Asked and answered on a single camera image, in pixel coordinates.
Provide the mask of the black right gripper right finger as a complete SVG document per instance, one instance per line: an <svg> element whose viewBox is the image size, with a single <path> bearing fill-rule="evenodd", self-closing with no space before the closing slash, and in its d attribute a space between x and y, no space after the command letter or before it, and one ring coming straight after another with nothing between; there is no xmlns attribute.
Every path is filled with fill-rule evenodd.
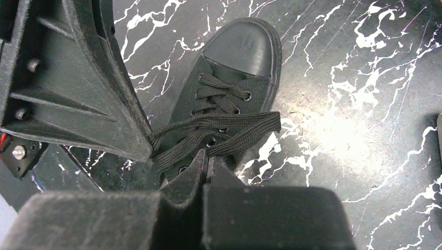
<svg viewBox="0 0 442 250"><path fill-rule="evenodd" d="M205 249L356 249L338 196L322 187L247 186L203 160Z"/></svg>

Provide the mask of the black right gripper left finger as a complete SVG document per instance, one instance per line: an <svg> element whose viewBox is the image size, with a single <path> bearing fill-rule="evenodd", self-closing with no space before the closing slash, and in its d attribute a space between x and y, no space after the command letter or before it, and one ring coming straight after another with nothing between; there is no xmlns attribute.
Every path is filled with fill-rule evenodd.
<svg viewBox="0 0 442 250"><path fill-rule="evenodd" d="M199 249L207 153L154 192L46 192L21 208L1 249Z"/></svg>

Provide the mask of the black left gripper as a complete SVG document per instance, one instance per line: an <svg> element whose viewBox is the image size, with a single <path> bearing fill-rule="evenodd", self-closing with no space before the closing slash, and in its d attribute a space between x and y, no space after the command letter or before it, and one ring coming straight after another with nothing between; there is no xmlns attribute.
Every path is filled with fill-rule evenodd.
<svg viewBox="0 0 442 250"><path fill-rule="evenodd" d="M112 1L1 1L1 131L1 161L17 179L48 143L149 159L152 130Z"/></svg>

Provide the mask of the black canvas shoe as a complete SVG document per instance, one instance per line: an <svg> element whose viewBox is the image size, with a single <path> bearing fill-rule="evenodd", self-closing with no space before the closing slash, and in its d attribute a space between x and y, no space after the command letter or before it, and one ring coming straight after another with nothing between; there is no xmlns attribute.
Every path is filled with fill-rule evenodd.
<svg viewBox="0 0 442 250"><path fill-rule="evenodd" d="M282 67L276 29L258 18L220 28L198 53L168 125L150 136L152 164L171 181L204 149L236 168L245 151L281 130L272 111Z"/></svg>

